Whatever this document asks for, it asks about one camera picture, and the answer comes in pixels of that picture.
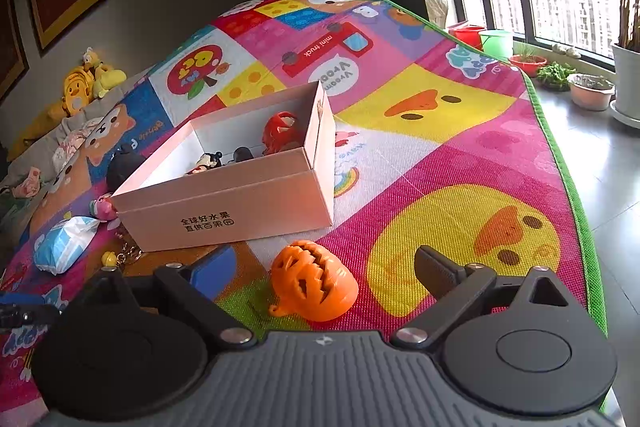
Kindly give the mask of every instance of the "blue and white tissue packet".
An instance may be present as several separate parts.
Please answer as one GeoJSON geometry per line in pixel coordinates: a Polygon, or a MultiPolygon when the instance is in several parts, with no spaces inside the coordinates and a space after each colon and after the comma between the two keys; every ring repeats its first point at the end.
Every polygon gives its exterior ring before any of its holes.
{"type": "Polygon", "coordinates": [[[33,262],[41,270],[58,275],[67,271],[94,238],[99,219],[74,216],[64,219],[34,243],[33,262]]]}

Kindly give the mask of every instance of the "planter saucer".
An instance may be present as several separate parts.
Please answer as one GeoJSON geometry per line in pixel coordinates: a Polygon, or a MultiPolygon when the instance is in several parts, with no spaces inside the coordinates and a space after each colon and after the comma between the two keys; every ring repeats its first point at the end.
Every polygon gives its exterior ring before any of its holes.
{"type": "Polygon", "coordinates": [[[631,118],[626,114],[622,114],[616,109],[616,101],[612,100],[609,104],[609,113],[613,118],[618,120],[620,123],[628,125],[629,127],[634,127],[636,129],[640,129],[640,120],[636,120],[635,118],[631,118]]]}

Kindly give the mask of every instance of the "mat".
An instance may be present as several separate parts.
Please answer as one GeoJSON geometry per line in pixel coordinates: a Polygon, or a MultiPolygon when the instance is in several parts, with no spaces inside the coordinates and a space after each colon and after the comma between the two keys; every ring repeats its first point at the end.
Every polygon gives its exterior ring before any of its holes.
{"type": "MultiPolygon", "coordinates": [[[[413,270],[416,248],[431,245],[503,275],[550,266],[606,330],[587,220],[530,80],[385,0],[255,0],[194,34],[60,173],[7,270],[12,291],[38,292],[63,308],[111,250],[113,231],[103,225],[66,274],[31,263],[44,232],[86,215],[106,192],[120,144],[148,156],[191,118],[316,80],[337,125],[334,226],[235,244],[222,308],[260,336],[274,328],[388,335],[433,303],[413,270]],[[268,314],[268,269],[295,239],[327,247],[354,274],[360,293],[342,317],[310,323],[268,314]]],[[[29,423],[44,410],[30,374],[44,331],[25,327],[2,339],[1,422],[29,423]]]]}

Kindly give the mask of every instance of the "gray floor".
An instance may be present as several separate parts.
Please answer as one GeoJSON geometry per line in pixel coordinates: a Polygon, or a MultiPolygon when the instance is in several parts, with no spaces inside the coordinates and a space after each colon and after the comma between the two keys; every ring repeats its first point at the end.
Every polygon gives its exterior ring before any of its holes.
{"type": "Polygon", "coordinates": [[[640,425],[640,130],[578,108],[569,93],[538,95],[593,231],[618,354],[613,389],[626,424],[640,425]]]}

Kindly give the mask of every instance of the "gray ribbed surface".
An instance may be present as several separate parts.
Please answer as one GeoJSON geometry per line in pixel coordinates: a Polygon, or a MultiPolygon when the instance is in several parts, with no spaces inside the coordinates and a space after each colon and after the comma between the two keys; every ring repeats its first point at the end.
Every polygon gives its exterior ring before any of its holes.
{"type": "MultiPolygon", "coordinates": [[[[219,358],[193,394],[171,408],[117,427],[502,427],[612,426],[595,412],[569,420],[498,418],[450,390],[433,362],[398,351],[375,331],[270,333],[246,353],[219,358]]],[[[107,427],[50,413],[47,427],[107,427]]]]}

